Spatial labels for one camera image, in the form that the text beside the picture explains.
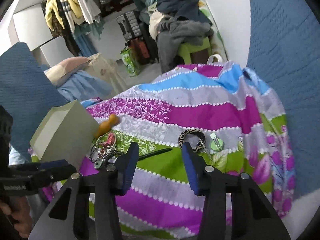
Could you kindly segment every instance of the blue quilted fabric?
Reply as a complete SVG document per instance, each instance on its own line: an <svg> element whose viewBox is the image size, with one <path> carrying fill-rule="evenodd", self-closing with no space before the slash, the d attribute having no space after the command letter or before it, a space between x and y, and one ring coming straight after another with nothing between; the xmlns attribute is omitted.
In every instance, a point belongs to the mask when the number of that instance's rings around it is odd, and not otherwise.
<svg viewBox="0 0 320 240"><path fill-rule="evenodd" d="M0 57L0 105L13 117L11 145L30 161L29 142L53 106L67 102L45 76L25 43Z"/></svg>
<svg viewBox="0 0 320 240"><path fill-rule="evenodd" d="M299 197L320 188L320 25L304 0L250 2L247 66L285 107Z"/></svg>

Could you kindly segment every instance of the human hand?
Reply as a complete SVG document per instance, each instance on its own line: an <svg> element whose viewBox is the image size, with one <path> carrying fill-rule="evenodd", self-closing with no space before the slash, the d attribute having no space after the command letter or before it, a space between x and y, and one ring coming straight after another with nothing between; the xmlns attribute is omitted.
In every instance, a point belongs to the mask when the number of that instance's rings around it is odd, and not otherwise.
<svg viewBox="0 0 320 240"><path fill-rule="evenodd" d="M17 220L13 226L22 238L28 238L32 230L32 218L30 217L30 206L26 197L16 197L18 211L12 212L9 205L0 201L0 208L7 216Z"/></svg>

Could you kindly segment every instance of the patterned bangle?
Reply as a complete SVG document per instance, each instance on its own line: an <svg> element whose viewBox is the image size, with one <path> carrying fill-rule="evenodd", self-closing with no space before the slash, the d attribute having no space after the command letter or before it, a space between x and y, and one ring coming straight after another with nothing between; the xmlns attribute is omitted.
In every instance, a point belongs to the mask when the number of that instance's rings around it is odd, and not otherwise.
<svg viewBox="0 0 320 240"><path fill-rule="evenodd" d="M183 143L184 143L184 139L185 139L185 137L186 137L187 134L194 134L194 135L198 136L199 139L203 141L203 143L205 143L205 136L204 136L204 133L203 133L203 132L201 132L201 131L198 130L198 129L194 129L194 128L192 128L192 129L187 129L187 130L185 130L182 134L179 135L178 145L179 145L180 149L182 149L182 145L183 145ZM201 143L198 142L198 144L196 145L196 148L195 148L195 149L192 149L192 150L193 150L193 152L197 153L197 152L200 151L202 148L203 148L203 147L202 147Z"/></svg>

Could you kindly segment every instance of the yellow-green chair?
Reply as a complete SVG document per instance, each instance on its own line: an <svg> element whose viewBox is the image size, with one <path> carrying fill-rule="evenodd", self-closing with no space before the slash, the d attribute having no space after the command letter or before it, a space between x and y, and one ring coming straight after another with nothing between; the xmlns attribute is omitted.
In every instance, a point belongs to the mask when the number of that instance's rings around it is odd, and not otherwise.
<svg viewBox="0 0 320 240"><path fill-rule="evenodd" d="M209 42L209 38L206 37L203 39L203 44L202 46L194 46L191 45L188 42L182 43L179 47L177 55L182 57L184 60L184 63L187 64L192 64L193 62L191 61L191 53L195 53L201 50L207 49L209 56L212 54L211 52L211 45Z"/></svg>

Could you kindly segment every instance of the metal screw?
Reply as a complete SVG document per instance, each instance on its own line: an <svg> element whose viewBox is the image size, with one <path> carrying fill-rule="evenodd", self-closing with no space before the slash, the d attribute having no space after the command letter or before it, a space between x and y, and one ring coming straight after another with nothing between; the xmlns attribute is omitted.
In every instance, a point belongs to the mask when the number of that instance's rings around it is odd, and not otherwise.
<svg viewBox="0 0 320 240"><path fill-rule="evenodd" d="M214 171L214 167L212 167L212 166L206 166L204 169L207 172L213 172Z"/></svg>
<svg viewBox="0 0 320 240"><path fill-rule="evenodd" d="M250 178L250 176L249 176L249 174L248 173L241 173L241 175L240 175L240 177L242 178L242 179L249 179Z"/></svg>
<svg viewBox="0 0 320 240"><path fill-rule="evenodd" d="M107 171L115 171L116 170L116 167L112 164L108 165L107 166Z"/></svg>
<svg viewBox="0 0 320 240"><path fill-rule="evenodd" d="M79 179L79 178L80 178L80 174L77 172L71 175L71 179Z"/></svg>

